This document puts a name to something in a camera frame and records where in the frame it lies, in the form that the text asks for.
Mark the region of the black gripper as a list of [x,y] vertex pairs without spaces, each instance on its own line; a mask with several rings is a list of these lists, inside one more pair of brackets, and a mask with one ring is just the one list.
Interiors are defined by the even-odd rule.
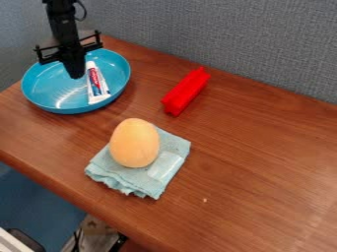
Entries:
[[78,79],[85,71],[85,53],[102,47],[100,32],[90,31],[84,35],[78,34],[76,23],[86,17],[86,10],[82,10],[82,17],[76,17],[73,3],[45,3],[45,13],[52,33],[52,44],[37,45],[34,52],[41,64],[60,61],[72,79]]

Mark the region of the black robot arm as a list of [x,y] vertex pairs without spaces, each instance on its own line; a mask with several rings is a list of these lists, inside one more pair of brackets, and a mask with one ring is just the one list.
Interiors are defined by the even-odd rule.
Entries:
[[102,42],[97,30],[78,32],[76,23],[86,17],[80,0],[41,0],[52,38],[45,44],[37,44],[34,52],[44,65],[58,61],[70,79],[78,79],[85,73],[85,54],[100,49]]

